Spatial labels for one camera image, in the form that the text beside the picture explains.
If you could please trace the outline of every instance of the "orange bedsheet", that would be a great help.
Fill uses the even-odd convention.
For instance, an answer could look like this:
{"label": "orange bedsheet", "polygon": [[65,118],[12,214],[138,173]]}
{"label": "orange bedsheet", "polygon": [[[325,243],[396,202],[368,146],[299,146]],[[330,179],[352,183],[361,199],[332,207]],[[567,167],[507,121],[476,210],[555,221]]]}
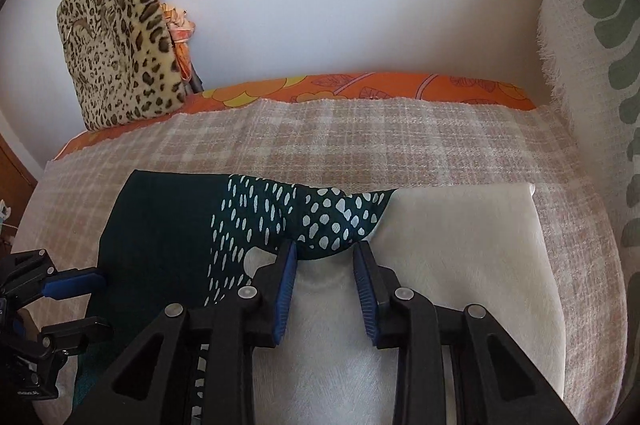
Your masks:
{"label": "orange bedsheet", "polygon": [[270,98],[281,102],[306,102],[320,98],[380,100],[394,97],[418,98],[432,102],[497,104],[523,111],[535,109],[535,105],[522,89],[505,82],[391,72],[288,77],[243,82],[205,91],[187,97],[181,109],[169,115],[97,132],[83,132],[66,144],[55,159],[59,160],[76,150],[116,138],[125,132],[162,122],[176,113],[193,114],[241,108],[258,98]]}

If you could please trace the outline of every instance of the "metal bolt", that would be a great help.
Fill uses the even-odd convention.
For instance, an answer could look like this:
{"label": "metal bolt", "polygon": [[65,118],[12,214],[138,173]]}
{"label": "metal bolt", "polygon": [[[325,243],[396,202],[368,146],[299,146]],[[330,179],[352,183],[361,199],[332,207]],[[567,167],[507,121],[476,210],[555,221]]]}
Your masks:
{"label": "metal bolt", "polygon": [[411,300],[414,298],[414,291],[411,288],[398,288],[396,290],[396,297],[400,300]]}
{"label": "metal bolt", "polygon": [[252,299],[258,294],[258,291],[253,286],[242,286],[238,290],[238,296],[241,299]]}
{"label": "metal bolt", "polygon": [[182,304],[180,304],[179,302],[174,302],[173,304],[169,304],[169,306],[164,308],[164,314],[167,317],[179,317],[180,315],[182,315],[183,310],[184,308],[182,307]]}
{"label": "metal bolt", "polygon": [[471,304],[471,306],[466,309],[466,312],[475,319],[483,319],[486,315],[486,309],[479,304]]}

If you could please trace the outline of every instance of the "dark green cloth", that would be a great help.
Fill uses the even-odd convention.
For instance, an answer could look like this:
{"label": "dark green cloth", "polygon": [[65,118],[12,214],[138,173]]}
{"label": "dark green cloth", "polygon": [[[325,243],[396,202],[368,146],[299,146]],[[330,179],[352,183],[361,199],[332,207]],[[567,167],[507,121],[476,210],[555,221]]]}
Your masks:
{"label": "dark green cloth", "polygon": [[293,239],[303,260],[344,251],[373,230],[392,192],[133,172],[100,238],[98,267],[108,288],[92,295],[86,311],[106,318],[114,338],[79,358],[74,405],[167,304],[201,307],[246,285],[242,260],[254,247],[275,253]]}

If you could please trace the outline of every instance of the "plaid blanket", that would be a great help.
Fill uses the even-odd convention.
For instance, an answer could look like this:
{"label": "plaid blanket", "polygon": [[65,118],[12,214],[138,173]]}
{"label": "plaid blanket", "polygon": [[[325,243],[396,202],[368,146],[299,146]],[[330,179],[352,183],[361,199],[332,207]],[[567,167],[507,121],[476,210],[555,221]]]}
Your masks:
{"label": "plaid blanket", "polygon": [[[566,324],[564,400],[581,423],[612,414],[626,346],[620,261],[603,203],[550,108],[258,100],[242,110],[176,115],[47,164],[15,249],[47,248],[59,269],[95,265],[111,208],[136,168],[247,174],[346,192],[535,183]],[[84,316],[87,300],[41,299],[31,312],[48,325]],[[74,366],[61,373],[64,396],[38,405],[47,424],[70,411]]]}

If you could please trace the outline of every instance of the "leopard print pillow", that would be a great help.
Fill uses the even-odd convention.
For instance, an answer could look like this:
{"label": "leopard print pillow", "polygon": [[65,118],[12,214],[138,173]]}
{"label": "leopard print pillow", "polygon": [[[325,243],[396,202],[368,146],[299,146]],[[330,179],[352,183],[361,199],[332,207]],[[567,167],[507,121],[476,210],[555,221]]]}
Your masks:
{"label": "leopard print pillow", "polygon": [[58,31],[89,131],[154,118],[184,103],[158,0],[62,0]]}

